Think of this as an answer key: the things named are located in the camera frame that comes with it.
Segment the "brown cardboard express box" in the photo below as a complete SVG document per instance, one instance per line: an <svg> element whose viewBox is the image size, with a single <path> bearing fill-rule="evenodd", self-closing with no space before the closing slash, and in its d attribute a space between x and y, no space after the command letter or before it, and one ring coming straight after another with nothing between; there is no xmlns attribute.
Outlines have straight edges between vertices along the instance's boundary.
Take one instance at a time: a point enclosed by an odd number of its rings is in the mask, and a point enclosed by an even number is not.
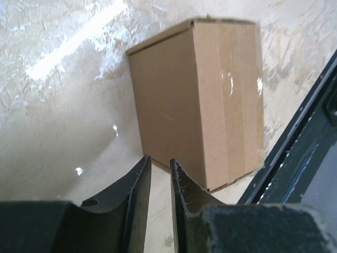
<svg viewBox="0 0 337 253"><path fill-rule="evenodd" d="M127 50L142 151L214 191L264 165L260 26L191 18Z"/></svg>

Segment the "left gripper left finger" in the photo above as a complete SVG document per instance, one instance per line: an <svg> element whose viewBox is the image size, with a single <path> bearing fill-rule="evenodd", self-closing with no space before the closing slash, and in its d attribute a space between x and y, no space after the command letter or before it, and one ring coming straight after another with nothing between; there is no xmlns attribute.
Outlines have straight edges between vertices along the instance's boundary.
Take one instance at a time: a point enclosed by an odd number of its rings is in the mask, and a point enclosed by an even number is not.
<svg viewBox="0 0 337 253"><path fill-rule="evenodd" d="M1 252L143 252L151 158L80 206L1 202Z"/></svg>

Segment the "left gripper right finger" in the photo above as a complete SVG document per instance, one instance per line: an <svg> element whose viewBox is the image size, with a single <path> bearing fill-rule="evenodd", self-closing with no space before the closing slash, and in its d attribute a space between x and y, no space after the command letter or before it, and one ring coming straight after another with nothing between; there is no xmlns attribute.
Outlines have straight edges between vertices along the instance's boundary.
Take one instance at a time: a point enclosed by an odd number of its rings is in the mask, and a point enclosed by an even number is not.
<svg viewBox="0 0 337 253"><path fill-rule="evenodd" d="M300 204L227 205L171 160L176 252L334 252L334 230Z"/></svg>

